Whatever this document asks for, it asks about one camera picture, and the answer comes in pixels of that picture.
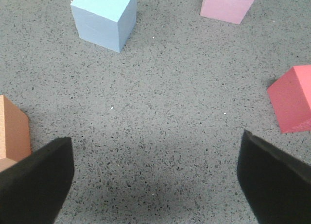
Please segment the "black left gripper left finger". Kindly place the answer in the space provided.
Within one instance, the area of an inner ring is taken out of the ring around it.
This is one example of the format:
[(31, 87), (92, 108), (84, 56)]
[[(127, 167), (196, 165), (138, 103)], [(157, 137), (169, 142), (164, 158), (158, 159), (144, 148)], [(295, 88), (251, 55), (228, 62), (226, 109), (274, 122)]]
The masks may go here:
[(2, 224), (52, 224), (71, 187), (71, 138), (57, 138), (0, 173)]

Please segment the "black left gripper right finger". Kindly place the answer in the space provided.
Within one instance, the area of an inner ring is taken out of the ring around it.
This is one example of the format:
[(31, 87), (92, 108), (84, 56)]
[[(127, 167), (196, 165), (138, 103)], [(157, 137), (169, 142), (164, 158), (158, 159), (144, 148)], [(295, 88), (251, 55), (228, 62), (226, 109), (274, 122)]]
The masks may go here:
[(311, 167), (247, 130), (237, 177), (260, 224), (311, 222)]

